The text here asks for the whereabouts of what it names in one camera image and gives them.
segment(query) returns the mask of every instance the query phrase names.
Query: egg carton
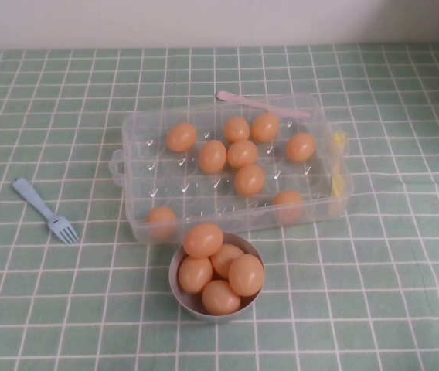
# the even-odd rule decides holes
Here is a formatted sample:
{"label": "egg carton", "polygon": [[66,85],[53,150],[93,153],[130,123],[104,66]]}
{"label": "egg carton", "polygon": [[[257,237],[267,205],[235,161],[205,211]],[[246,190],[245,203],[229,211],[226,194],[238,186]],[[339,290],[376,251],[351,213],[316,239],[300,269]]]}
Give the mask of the egg carton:
{"label": "egg carton", "polygon": [[[266,180],[255,196],[241,196],[235,191],[234,169],[226,165],[214,175],[206,174],[198,164],[199,149],[212,139],[227,143],[223,125],[230,117],[241,116],[252,123],[266,107],[280,119],[277,137],[257,143],[257,164]],[[183,121],[196,127],[196,143],[185,153],[174,153],[167,149],[166,136]],[[305,163],[292,162],[285,153],[288,140],[299,132],[308,132],[317,143]],[[329,127],[317,100],[307,94],[135,112],[124,119],[122,139],[123,149],[113,153],[110,170],[114,181],[124,187],[126,217],[143,243],[179,242],[197,223],[216,223],[224,232],[239,233],[335,218],[343,213],[353,191],[344,159],[346,135]],[[302,204],[273,206],[273,198],[285,189],[299,192]],[[146,223],[156,206],[171,208],[176,221]],[[281,213],[301,207],[303,213],[296,221],[280,218]],[[176,230],[171,237],[165,241],[151,237],[150,230],[168,224]]]}

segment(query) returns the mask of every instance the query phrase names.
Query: egg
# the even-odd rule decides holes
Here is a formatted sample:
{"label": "egg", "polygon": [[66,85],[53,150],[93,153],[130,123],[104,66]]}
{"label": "egg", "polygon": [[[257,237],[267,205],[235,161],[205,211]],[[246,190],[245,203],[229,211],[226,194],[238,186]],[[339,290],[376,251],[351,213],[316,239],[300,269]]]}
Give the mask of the egg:
{"label": "egg", "polygon": [[196,142],[197,131],[189,122],[175,125],[166,137],[166,145],[173,152],[188,151]]}
{"label": "egg", "polygon": [[186,257],[179,268],[179,283],[190,294],[200,292],[213,278],[213,267],[207,257]]}
{"label": "egg", "polygon": [[262,190],[265,178],[260,166],[244,166],[235,175],[235,189],[242,196],[253,196]]}
{"label": "egg", "polygon": [[256,141],[264,143],[276,137],[280,128],[280,121],[276,114],[266,112],[257,116],[252,123],[252,136]]}
{"label": "egg", "polygon": [[145,218],[146,223],[164,223],[165,225],[148,226],[149,234],[158,240],[164,240],[175,232],[176,217],[173,210],[166,206],[157,206]]}
{"label": "egg", "polygon": [[263,264],[254,255],[240,255],[230,265],[228,281],[238,295],[254,295],[264,283]]}
{"label": "egg", "polygon": [[[290,205],[302,203],[302,195],[297,191],[287,189],[279,192],[273,200],[273,205]],[[291,206],[288,209],[275,210],[277,218],[282,223],[294,223],[300,219],[303,206]]]}
{"label": "egg", "polygon": [[228,282],[215,280],[204,287],[202,303],[210,315],[230,315],[240,309],[240,296]]}
{"label": "egg", "polygon": [[228,270],[232,261],[240,255],[243,255],[243,251],[240,248],[224,243],[210,258],[214,271],[227,280]]}
{"label": "egg", "polygon": [[287,156],[295,162],[304,162],[310,159],[315,152],[315,139],[309,133],[298,133],[287,143]]}
{"label": "egg", "polygon": [[216,224],[200,223],[185,235],[183,249],[191,257],[210,257],[223,245],[223,231]]}
{"label": "egg", "polygon": [[226,159],[232,168],[252,165],[257,159],[257,147],[251,141],[236,141],[228,148]]}
{"label": "egg", "polygon": [[199,152],[199,166],[208,174],[214,174],[226,163],[226,147],[216,140],[208,141]]}
{"label": "egg", "polygon": [[245,141],[249,138],[250,129],[249,124],[245,121],[245,118],[240,116],[234,116],[228,119],[223,129],[225,138],[229,143],[236,141]]}

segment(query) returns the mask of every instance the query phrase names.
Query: table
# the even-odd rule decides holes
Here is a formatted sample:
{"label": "table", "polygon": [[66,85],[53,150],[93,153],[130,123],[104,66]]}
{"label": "table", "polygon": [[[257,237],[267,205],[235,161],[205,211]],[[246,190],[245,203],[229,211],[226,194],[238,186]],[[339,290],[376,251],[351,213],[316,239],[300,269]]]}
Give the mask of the table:
{"label": "table", "polygon": [[[108,162],[129,111],[308,92],[349,134],[333,221],[246,233],[254,310],[195,322]],[[64,246],[12,191],[73,221]],[[0,51],[0,370],[439,369],[439,44]]]}

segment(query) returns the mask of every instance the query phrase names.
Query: clear plastic container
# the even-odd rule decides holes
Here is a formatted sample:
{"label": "clear plastic container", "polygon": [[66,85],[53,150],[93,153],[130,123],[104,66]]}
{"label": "clear plastic container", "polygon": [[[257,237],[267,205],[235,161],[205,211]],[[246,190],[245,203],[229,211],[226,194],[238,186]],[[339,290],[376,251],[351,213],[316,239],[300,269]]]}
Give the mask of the clear plastic container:
{"label": "clear plastic container", "polygon": [[[224,232],[239,233],[285,224],[307,223],[339,216],[346,208],[353,184],[344,161],[345,135],[330,130],[318,102],[307,94],[261,98],[280,118],[275,140],[257,143],[257,164],[266,181],[253,197],[240,196],[234,187],[234,169],[228,165],[215,175],[198,166],[199,149],[209,140],[226,144],[223,125],[232,116],[249,123],[265,109],[239,103],[180,107],[162,111],[136,112],[125,118],[123,150],[110,162],[114,181],[124,187],[125,213],[135,237],[144,243],[180,242],[197,223],[218,224]],[[309,113],[299,118],[296,111]],[[195,146],[186,153],[173,153],[166,147],[166,135],[176,124],[189,121],[197,130]],[[306,163],[290,161],[285,146],[292,135],[308,132],[317,149]],[[118,171],[124,163],[124,173]],[[302,204],[272,206],[282,190],[293,189],[303,196]],[[176,215],[174,223],[146,223],[153,207],[167,206]],[[286,215],[300,214],[296,220]],[[150,231],[175,228],[167,240],[156,240]]]}

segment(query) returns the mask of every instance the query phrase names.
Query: fork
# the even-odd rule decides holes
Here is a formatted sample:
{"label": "fork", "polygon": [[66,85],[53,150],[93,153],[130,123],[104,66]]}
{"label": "fork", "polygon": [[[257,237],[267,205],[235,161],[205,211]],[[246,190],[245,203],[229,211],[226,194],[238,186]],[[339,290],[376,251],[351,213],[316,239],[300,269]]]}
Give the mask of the fork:
{"label": "fork", "polygon": [[12,185],[15,191],[48,220],[48,227],[65,244],[70,245],[79,240],[70,222],[65,217],[53,213],[27,179],[17,178]]}

